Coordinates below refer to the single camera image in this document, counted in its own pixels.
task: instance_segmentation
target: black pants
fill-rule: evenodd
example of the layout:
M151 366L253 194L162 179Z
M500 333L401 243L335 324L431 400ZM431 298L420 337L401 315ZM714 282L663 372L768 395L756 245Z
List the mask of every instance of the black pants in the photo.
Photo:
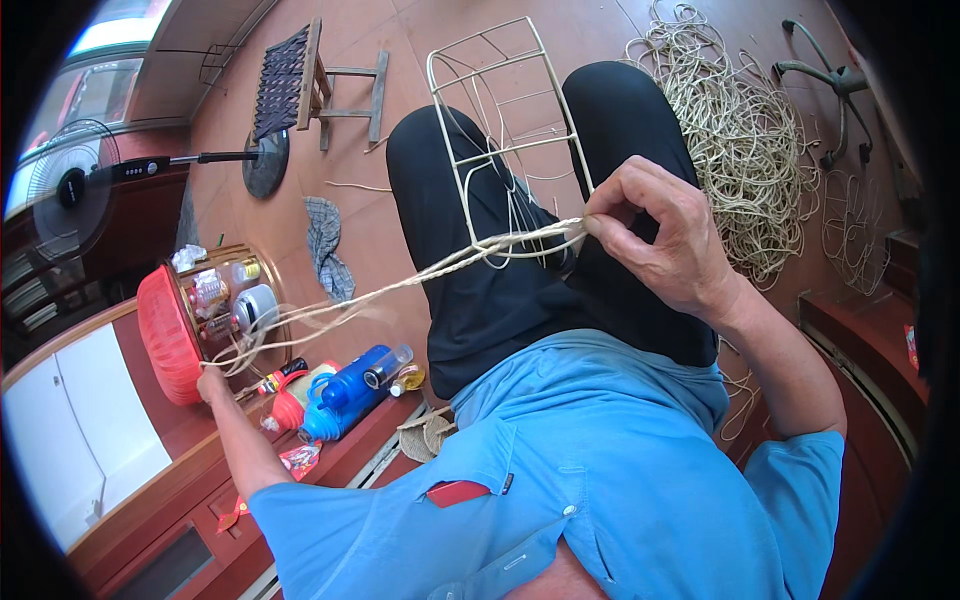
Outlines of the black pants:
M638 69L619 62L589 64L566 79L564 96L595 185L632 155L645 156L698 185L673 110ZM463 113L453 110L453 115L456 124L447 118L447 130L454 155L462 159L482 154L478 147L486 147L483 134ZM461 179L476 164L460 167ZM576 156L573 164L586 200L587 184ZM495 166L474 173L468 188L478 239L508 229L504 186L511 185L512 176L499 159ZM396 126L387 145L387 168L418 270L469 246L434 107L415 110ZM533 222L530 228L556 222L534 204L522 204L530 209L524 215ZM658 227L643 213L631 229L652 243ZM566 281L537 260L522 258L512 259L503 270L477 262L423 288L433 319L427 338L430 381L441 398L453 397L514 352L568 329L606 331L682 365L703 367L716 358L716 337L708 326L667 307L589 236Z

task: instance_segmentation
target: checkered cloth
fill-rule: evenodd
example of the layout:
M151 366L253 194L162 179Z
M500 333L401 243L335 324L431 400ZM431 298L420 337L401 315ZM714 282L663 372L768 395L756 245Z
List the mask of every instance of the checkered cloth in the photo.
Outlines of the checkered cloth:
M306 214L310 227L306 231L306 245L313 257L313 270L326 294L335 302L353 298L356 283L350 269L334 251L340 243L340 211L326 198L307 196Z

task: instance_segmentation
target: fan control panel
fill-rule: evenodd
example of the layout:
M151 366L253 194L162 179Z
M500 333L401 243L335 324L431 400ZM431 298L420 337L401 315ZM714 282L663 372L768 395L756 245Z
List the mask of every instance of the fan control panel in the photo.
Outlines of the fan control panel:
M169 156L148 156L125 160L114 166L113 169L120 181L134 181L164 173L169 167Z

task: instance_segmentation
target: blue bottle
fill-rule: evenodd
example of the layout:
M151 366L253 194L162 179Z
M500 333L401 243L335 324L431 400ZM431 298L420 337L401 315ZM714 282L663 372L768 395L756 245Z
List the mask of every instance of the blue bottle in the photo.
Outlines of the blue bottle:
M363 373L388 353L390 349L383 345L370 348L330 377L319 398L310 395L303 425L297 432L305 444L339 440L357 418L387 396L389 385L373 389L364 381Z

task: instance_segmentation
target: hand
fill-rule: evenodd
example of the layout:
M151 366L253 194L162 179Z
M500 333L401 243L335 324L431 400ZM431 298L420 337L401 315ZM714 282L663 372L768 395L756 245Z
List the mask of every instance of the hand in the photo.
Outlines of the hand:
M233 392L227 384L227 378L220 367L204 367L204 373L197 380L197 391L204 402L213 406L213 403L224 398L233 401Z
M653 244L627 229L641 210L660 223ZM596 188L584 227L674 310L713 324L740 295L744 279L727 261L707 197L642 156L627 158Z

